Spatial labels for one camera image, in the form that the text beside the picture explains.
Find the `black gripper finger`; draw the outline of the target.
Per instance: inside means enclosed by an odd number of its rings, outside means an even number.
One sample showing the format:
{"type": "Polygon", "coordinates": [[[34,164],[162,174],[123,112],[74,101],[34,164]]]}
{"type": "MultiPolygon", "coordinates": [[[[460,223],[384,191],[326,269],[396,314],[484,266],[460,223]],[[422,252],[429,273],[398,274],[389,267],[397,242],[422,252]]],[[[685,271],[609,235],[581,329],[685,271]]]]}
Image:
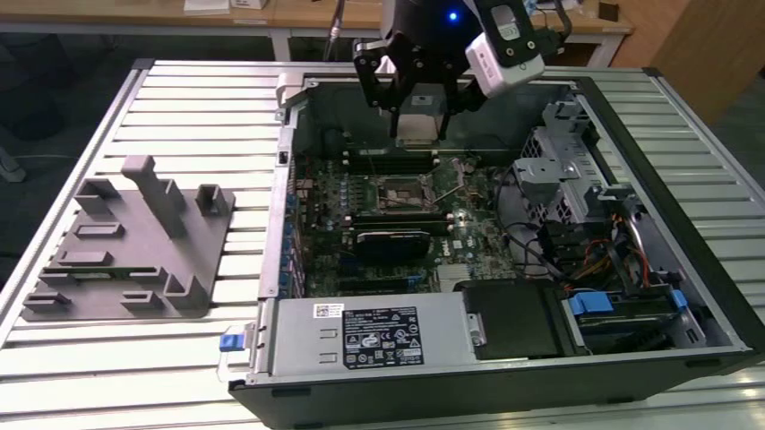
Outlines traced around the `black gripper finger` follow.
{"type": "Polygon", "coordinates": [[[488,97],[481,90],[476,77],[473,77],[468,84],[460,84],[460,80],[469,69],[465,54],[458,54],[456,51],[442,49],[440,51],[440,62],[440,82],[445,95],[440,122],[440,138],[445,138],[452,118],[465,110],[476,112],[481,106],[484,106],[488,97]]]}
{"type": "Polygon", "coordinates": [[[369,106],[390,113],[389,132],[396,138],[402,106],[422,71],[420,45],[401,31],[394,31],[388,39],[356,43],[353,63],[369,106]],[[389,83],[382,82],[377,76],[385,58],[396,68],[389,83]]]}

